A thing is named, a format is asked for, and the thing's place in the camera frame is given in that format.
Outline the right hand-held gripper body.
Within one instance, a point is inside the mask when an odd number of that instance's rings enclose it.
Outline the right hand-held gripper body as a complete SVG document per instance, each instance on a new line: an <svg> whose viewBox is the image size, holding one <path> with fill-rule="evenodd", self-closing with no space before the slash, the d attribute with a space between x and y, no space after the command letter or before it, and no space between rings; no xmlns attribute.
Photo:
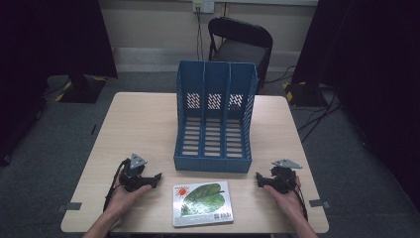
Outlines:
<svg viewBox="0 0 420 238"><path fill-rule="evenodd" d="M301 166L289 159L282 159L272 162L273 168L270 170L273 176L271 186L278 192L286 194L296 187L295 169L301 169Z"/></svg>

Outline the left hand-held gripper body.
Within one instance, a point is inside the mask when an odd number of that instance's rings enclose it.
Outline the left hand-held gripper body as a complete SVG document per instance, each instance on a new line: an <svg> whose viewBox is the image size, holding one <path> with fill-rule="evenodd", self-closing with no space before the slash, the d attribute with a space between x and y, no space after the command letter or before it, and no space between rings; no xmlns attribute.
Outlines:
<svg viewBox="0 0 420 238"><path fill-rule="evenodd" d="M120 174L119 182L126 191L135 191L146 184L142 172L147 162L137 154L132 154L129 159L123 162L123 171Z"/></svg>

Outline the picture book with green leaf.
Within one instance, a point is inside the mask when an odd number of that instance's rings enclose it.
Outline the picture book with green leaf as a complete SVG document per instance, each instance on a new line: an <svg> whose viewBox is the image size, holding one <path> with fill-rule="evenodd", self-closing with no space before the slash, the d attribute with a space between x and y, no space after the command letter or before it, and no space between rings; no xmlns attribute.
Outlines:
<svg viewBox="0 0 420 238"><path fill-rule="evenodd" d="M176 228L234 221L226 180L176 184L172 196L172 224Z"/></svg>

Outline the blue plastic file rack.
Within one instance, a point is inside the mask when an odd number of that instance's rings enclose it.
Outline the blue plastic file rack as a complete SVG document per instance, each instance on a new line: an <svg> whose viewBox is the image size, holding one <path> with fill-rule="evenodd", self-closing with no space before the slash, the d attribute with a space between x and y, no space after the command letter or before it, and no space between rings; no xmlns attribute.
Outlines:
<svg viewBox="0 0 420 238"><path fill-rule="evenodd" d="M173 155L177 170L239 174L249 171L257 86L257 70L252 63L179 63Z"/></svg>

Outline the person's right hand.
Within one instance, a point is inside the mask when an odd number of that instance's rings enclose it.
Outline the person's right hand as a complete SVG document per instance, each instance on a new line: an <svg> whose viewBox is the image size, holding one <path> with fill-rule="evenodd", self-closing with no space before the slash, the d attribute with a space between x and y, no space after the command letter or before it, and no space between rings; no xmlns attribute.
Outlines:
<svg viewBox="0 0 420 238"><path fill-rule="evenodd" d="M263 189L274 198L279 210L286 218L291 219L303 216L300 199L294 191L282 194L270 185L265 185Z"/></svg>

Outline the person's left hand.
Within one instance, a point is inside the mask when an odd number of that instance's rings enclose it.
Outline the person's left hand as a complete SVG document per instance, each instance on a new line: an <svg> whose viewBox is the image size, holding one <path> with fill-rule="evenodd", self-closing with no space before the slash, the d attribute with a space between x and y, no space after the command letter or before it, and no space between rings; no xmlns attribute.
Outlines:
<svg viewBox="0 0 420 238"><path fill-rule="evenodd" d="M132 205L135 204L140 196L144 195L151 189L152 187L147 184L135 191L128 192L123 187L118 185L112 193L111 199L107 208L105 209L105 212L110 214L112 217L119 218L124 215Z"/></svg>

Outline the black stand base striped tape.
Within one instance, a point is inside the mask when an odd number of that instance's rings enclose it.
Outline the black stand base striped tape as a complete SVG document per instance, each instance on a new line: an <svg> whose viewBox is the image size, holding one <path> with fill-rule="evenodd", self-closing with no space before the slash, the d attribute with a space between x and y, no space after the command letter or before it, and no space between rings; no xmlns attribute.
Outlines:
<svg viewBox="0 0 420 238"><path fill-rule="evenodd" d="M282 85L286 99L292 106L298 107L325 107L327 102L318 87L312 87L306 82Z"/></svg>
<svg viewBox="0 0 420 238"><path fill-rule="evenodd" d="M56 102L95 103L107 82L105 77L85 74L70 75L68 79Z"/></svg>

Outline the black folding chair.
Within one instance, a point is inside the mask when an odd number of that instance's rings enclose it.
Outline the black folding chair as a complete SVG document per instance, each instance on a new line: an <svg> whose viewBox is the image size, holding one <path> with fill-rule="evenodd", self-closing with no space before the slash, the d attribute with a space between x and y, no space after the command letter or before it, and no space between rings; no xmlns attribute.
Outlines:
<svg viewBox="0 0 420 238"><path fill-rule="evenodd" d="M213 61L251 62L256 65L259 88L263 88L273 39L262 26L218 17L208 23L209 59Z"/></svg>

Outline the dark curtain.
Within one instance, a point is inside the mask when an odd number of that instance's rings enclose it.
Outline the dark curtain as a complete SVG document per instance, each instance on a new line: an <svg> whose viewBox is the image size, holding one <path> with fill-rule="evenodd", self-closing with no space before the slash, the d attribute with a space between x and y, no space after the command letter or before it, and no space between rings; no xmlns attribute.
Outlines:
<svg viewBox="0 0 420 238"><path fill-rule="evenodd" d="M337 87L420 208L420 0L318 0L292 80Z"/></svg>

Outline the white wall socket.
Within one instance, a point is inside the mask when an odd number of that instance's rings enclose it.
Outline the white wall socket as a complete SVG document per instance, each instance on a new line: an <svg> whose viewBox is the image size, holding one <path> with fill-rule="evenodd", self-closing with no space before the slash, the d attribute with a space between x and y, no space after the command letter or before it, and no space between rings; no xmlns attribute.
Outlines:
<svg viewBox="0 0 420 238"><path fill-rule="evenodd" d="M215 2L210 0L193 0L192 11L194 13L213 14L215 11Z"/></svg>

